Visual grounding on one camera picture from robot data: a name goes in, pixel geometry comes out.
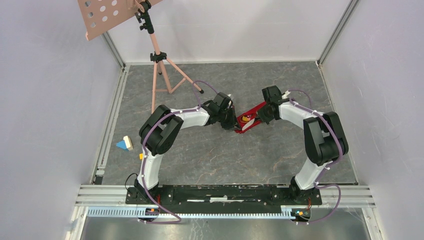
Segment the iridescent spoon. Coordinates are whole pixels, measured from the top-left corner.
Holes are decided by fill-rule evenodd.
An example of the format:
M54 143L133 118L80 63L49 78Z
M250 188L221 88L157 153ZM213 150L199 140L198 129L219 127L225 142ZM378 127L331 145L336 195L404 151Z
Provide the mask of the iridescent spoon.
M240 122L241 123L244 123L244 124L250 122L251 120L252 120L252 115L251 114L244 114L244 115L242 115L240 117Z

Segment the red cloth napkin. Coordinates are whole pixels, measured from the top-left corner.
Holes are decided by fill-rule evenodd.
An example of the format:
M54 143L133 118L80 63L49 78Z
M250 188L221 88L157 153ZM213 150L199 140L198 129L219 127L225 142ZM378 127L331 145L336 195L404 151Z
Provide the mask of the red cloth napkin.
M253 107L252 109L238 116L236 119L240 129L236 129L235 132L238 134L243 134L247 130L262 123L261 119L258 116L257 111L261 109L262 107L264 107L265 105L266 105L265 101L261 102L259 105Z

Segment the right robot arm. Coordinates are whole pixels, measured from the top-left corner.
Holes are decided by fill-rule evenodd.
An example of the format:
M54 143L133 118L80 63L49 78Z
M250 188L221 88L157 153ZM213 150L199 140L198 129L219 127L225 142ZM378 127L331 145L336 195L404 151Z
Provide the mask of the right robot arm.
M284 120L303 130L307 158L288 190L289 199L302 204L317 189L324 172L349 151L340 117L334 111L323 113L305 107L275 85L262 89L262 95L265 105L257 111L262 122Z

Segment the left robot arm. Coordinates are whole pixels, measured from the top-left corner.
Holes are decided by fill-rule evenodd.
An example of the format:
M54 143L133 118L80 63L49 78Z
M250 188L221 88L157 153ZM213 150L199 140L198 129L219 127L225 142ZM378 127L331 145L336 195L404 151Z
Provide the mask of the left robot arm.
M220 123L224 130L237 130L233 100L219 92L214 99L186 109L158 106L139 130L142 144L142 165L134 187L145 204L157 198L159 170L164 154L173 146L179 132L191 127L205 127Z

